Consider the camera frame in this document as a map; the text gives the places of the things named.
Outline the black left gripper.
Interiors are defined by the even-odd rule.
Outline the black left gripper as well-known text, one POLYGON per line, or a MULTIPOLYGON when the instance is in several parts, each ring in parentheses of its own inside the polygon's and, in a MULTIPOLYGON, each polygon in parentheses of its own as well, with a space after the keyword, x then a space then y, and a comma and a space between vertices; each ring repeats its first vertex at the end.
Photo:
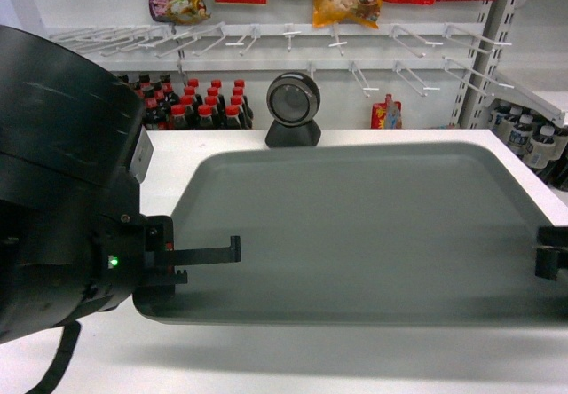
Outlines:
POLYGON ((132 297, 137 307, 167 303, 188 282, 181 266, 241 261, 241 237, 217 248, 175 249, 171 217, 142 216, 132 223, 109 221, 94 238, 88 303, 111 311, 132 297))

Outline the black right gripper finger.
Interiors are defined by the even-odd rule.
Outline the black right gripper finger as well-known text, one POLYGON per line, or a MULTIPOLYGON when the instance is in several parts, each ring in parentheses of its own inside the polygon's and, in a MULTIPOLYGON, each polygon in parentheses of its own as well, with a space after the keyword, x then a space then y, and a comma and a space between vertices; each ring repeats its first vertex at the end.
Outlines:
POLYGON ((557 281, 567 269, 567 227, 543 226, 537 232, 534 273, 545 280, 557 281))

